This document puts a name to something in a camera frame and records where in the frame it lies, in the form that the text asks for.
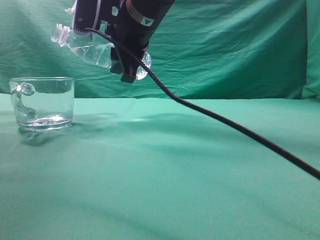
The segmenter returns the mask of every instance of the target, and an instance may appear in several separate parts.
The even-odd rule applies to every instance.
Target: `plastic bottle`
[[[67,46],[70,50],[88,64],[101,68],[111,68],[110,52],[113,43],[92,34],[77,34],[69,26],[57,24],[51,35],[51,40],[61,47]],[[146,52],[142,59],[143,63],[150,68],[151,56]],[[136,73],[136,79],[141,80],[147,76],[147,72],[140,66]]]

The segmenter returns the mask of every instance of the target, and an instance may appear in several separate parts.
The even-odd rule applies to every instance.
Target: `green cloth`
[[[320,168],[320,103],[192,102]],[[1,240],[320,239],[319,181],[172,100],[76,99],[38,135],[0,103]]]
[[[308,55],[304,99],[320,100],[320,0],[307,0]]]
[[[51,41],[73,0],[0,7],[0,92],[16,77],[77,77],[77,98],[166,98],[150,77],[120,82]],[[305,0],[176,0],[150,42],[152,69],[188,99],[300,99],[307,72]]]

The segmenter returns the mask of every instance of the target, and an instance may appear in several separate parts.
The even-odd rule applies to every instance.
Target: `table surface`
[[[320,103],[192,100],[320,168]],[[319,240],[320,182],[169,99],[75,99],[17,129],[0,94],[0,240]]]

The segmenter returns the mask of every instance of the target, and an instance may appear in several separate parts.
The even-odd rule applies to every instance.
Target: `clear glass cup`
[[[41,132],[72,125],[74,78],[11,78],[9,85],[11,103],[20,129]]]

